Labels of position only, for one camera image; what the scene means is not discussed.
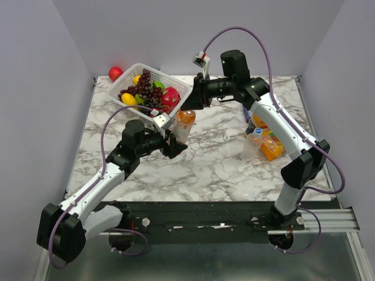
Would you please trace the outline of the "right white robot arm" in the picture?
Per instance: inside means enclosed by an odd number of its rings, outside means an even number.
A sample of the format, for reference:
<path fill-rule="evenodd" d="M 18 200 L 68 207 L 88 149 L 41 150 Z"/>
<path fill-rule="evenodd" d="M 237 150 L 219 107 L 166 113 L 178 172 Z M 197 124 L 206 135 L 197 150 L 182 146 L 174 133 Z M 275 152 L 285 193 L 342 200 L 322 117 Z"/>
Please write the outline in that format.
<path fill-rule="evenodd" d="M 284 111 L 271 93 L 269 82 L 250 76 L 243 52 L 226 51 L 220 59 L 224 76 L 212 80 L 208 75 L 209 58 L 203 52 L 194 56 L 193 63 L 201 67 L 202 72 L 194 78 L 193 90 L 184 98 L 181 109 L 202 110 L 209 107 L 214 98 L 219 102 L 236 101 L 265 122 L 291 158 L 281 169 L 284 184 L 269 216 L 274 228 L 283 229 L 296 213 L 306 183 L 322 170 L 330 146 L 325 140 L 316 140 Z"/>

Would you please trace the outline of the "tall orange drink bottle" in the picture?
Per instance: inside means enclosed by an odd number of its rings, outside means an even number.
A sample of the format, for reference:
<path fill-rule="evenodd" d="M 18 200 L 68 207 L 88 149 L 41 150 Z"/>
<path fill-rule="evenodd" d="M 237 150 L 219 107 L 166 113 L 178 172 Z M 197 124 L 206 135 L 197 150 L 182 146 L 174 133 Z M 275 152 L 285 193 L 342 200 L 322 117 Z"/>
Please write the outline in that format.
<path fill-rule="evenodd" d="M 177 112 L 175 121 L 173 123 L 172 133 L 178 142 L 186 143 L 195 119 L 196 113 L 192 110 L 179 110 Z"/>

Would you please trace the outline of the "small orange juice bottle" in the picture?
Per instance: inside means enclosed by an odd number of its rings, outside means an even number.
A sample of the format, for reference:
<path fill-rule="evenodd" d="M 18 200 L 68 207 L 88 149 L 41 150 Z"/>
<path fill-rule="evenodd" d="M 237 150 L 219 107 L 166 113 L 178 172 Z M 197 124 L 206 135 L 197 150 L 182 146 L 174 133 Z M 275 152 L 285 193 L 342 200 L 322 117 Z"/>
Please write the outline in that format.
<path fill-rule="evenodd" d="M 249 134 L 252 134 L 255 128 L 260 128 L 263 130 L 263 132 L 268 130 L 266 123 L 256 114 L 252 114 L 249 119 L 248 126 L 245 129 L 244 137 L 246 138 Z"/>

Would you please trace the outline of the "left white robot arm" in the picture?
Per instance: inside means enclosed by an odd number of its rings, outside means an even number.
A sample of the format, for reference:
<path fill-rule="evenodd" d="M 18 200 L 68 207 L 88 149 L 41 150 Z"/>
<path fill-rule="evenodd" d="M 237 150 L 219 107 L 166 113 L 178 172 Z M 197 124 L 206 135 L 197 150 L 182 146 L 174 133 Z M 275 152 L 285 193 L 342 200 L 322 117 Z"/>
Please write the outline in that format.
<path fill-rule="evenodd" d="M 140 120 L 128 121 L 120 142 L 103 157 L 97 174 L 59 205 L 50 203 L 42 210 L 36 242 L 47 250 L 51 265 L 65 268 L 79 256 L 88 239 L 107 229 L 126 230 L 128 214 L 112 205 L 94 212 L 96 206 L 135 171 L 142 157 L 158 150 L 173 159 L 185 149 L 187 145 L 170 131 L 160 133 L 146 128 Z"/>

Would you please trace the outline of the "clear plastic bottle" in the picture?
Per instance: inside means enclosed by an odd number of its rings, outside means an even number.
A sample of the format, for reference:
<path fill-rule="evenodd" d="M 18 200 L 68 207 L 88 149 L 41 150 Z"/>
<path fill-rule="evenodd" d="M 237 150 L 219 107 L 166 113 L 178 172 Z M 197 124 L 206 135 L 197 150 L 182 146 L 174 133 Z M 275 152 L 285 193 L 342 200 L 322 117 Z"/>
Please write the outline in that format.
<path fill-rule="evenodd" d="M 261 144 L 263 142 L 263 135 L 256 137 L 252 134 L 249 134 L 246 137 L 244 142 L 242 157 L 243 159 L 250 160 L 255 158 L 258 155 Z"/>

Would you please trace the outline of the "blue white bottle cap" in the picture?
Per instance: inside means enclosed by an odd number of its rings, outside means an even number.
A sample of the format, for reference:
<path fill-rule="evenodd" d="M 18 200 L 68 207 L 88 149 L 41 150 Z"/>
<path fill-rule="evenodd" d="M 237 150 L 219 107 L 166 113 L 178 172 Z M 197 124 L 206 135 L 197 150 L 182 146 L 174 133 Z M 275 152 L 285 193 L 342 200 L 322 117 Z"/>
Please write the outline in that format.
<path fill-rule="evenodd" d="M 256 137 L 262 136 L 263 130 L 261 128 L 255 128 L 253 131 L 253 135 Z"/>

